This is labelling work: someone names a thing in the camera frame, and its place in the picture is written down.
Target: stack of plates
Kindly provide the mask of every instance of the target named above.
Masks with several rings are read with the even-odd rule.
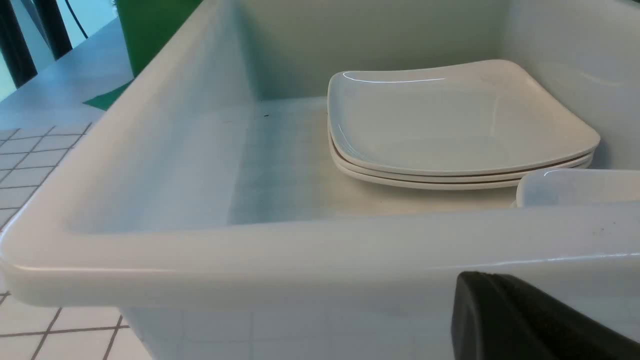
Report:
[[[343,173],[427,190],[503,188],[541,168],[586,168],[600,142],[504,60],[338,73],[329,84],[328,125]]]

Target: white ceramic plate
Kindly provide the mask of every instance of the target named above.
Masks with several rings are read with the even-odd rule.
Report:
[[[541,170],[525,176],[516,193],[519,208],[639,200],[635,170]]]
[[[384,177],[385,179],[393,179],[393,180],[401,180],[401,181],[416,181],[418,183],[461,184],[461,183],[486,183],[489,181],[515,180],[515,179],[521,179],[523,176],[529,174],[532,171],[539,170],[539,168],[534,168],[534,169],[519,171],[519,172],[506,172],[503,174],[482,175],[482,176],[420,176],[420,175],[395,174],[393,172],[384,172],[384,171],[371,170],[369,168],[359,167],[358,165],[354,165],[348,162],[338,153],[331,136],[329,136],[329,151],[331,152],[331,157],[333,158],[333,162],[348,170],[359,172],[361,174],[370,175],[370,176]],[[544,168],[573,168],[573,167],[578,167],[579,165],[583,165],[587,162],[591,163],[592,159],[593,159],[593,153],[591,152],[579,158],[575,158],[560,164],[549,165]]]
[[[516,172],[593,152],[600,136],[517,64],[350,71],[332,77],[328,116],[340,155],[421,176]]]
[[[591,164],[591,160],[576,166],[575,168],[588,168]],[[335,163],[335,166],[343,174],[351,176],[355,179],[367,181],[369,183],[396,186],[399,188],[411,188],[421,190],[447,190],[447,191],[460,191],[460,190],[487,190],[498,188],[509,188],[512,186],[518,186],[520,179],[505,180],[505,181],[488,181],[485,183],[423,183],[418,181],[402,181],[394,179],[385,179],[384,177],[370,176],[361,174],[359,172],[351,171],[342,165]]]

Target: green cloth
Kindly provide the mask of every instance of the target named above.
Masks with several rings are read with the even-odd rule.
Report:
[[[202,0],[116,0],[134,78],[153,60]],[[85,104],[107,110],[125,84]]]
[[[112,90],[106,94],[98,95],[91,100],[87,100],[84,103],[87,105],[91,105],[94,108],[98,108],[100,110],[109,110],[111,105],[118,100],[120,95],[129,87],[131,81],[117,88],[116,90]]]

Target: green panel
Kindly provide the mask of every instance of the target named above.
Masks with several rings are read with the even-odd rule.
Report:
[[[116,0],[129,61],[137,76],[202,0]]]

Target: black object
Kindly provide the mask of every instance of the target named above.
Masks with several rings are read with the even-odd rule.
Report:
[[[17,88],[38,74],[10,0],[0,0],[0,51]]]
[[[458,276],[457,360],[640,359],[640,344],[510,275]]]
[[[88,36],[86,36],[86,32],[84,32],[84,28],[82,27],[82,24],[80,24],[80,20],[78,20],[78,18],[76,16],[76,12],[71,7],[71,4],[69,3],[69,0],[65,0],[65,2],[67,3],[67,8],[69,9],[69,12],[71,13],[71,16],[73,16],[74,20],[76,21],[76,25],[78,25],[78,28],[80,29],[80,31],[82,31],[82,35],[84,35],[84,38],[89,38]]]
[[[56,0],[33,0],[33,4],[38,10],[53,57],[58,60],[73,49],[58,4]]]

